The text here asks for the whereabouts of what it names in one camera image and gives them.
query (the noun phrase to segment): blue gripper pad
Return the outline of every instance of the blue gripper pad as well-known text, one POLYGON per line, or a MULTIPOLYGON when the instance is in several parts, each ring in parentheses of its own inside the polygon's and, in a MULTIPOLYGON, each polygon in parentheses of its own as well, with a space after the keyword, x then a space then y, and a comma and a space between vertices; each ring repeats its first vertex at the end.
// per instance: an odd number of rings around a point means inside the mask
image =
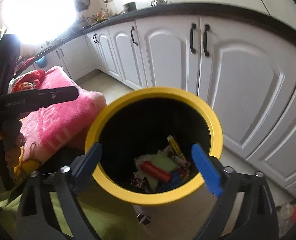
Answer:
POLYGON ((216 197, 220 197, 223 192, 220 186, 221 177, 206 153, 198 144, 194 144, 191 148, 191 156, 198 171, 204 178, 209 192, 215 194, 216 197))

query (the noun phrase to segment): pink blanket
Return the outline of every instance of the pink blanket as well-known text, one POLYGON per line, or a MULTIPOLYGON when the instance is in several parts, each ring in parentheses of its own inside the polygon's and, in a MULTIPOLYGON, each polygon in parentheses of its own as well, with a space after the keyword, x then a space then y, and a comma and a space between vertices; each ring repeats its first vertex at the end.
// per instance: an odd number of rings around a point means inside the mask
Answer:
POLYGON ((44 164, 62 146, 71 143, 73 138, 80 140, 80 136, 77 135, 85 134, 84 130, 106 106, 102 93, 80 88, 58 66, 46 72, 40 89, 65 86, 78 88, 77 100, 40 108, 22 120, 21 133, 26 137, 26 144, 21 154, 20 165, 15 171, 16 175, 22 172, 29 174, 36 166, 44 164))

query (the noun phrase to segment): window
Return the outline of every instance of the window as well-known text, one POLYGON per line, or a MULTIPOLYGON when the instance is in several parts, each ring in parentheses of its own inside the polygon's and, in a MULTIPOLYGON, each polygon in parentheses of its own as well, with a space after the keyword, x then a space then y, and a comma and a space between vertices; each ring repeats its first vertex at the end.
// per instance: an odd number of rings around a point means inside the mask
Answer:
POLYGON ((11 0, 9 28, 23 43, 52 40, 75 20, 73 0, 11 0))

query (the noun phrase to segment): yellow trash can rim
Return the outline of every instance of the yellow trash can rim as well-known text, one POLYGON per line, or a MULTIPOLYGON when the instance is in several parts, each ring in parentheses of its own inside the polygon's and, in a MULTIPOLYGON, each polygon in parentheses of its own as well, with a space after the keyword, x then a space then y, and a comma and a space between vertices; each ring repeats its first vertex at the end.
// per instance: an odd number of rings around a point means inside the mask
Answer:
MULTIPOLYGON (((96 120, 91 125, 85 144, 85 152, 87 152, 94 142, 99 141, 100 134, 108 122, 108 120, 125 106, 147 98, 169 98, 186 103, 195 109, 204 118, 210 133, 210 152, 209 155, 220 158, 223 148, 223 133, 218 117, 210 106, 198 98, 196 95, 185 90, 168 88, 168 87, 153 87, 144 88, 141 90, 130 92, 105 107, 97 116, 96 120)), ((100 163, 97 165, 92 176, 107 192, 113 196, 130 202, 136 205, 161 205, 170 203, 193 193, 204 184, 204 180, 198 173, 189 182, 173 190, 155 193, 142 194, 126 190, 113 182, 104 172, 100 163)))

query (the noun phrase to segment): red cylinder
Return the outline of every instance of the red cylinder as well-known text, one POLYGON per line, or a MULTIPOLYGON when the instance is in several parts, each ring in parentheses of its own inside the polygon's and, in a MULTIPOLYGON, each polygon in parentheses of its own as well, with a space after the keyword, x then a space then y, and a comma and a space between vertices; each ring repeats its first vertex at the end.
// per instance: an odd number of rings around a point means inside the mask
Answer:
POLYGON ((170 173, 152 165, 149 161, 145 161, 140 165, 140 167, 145 173, 151 175, 155 179, 161 180, 164 183, 168 183, 171 180, 172 175, 170 173))

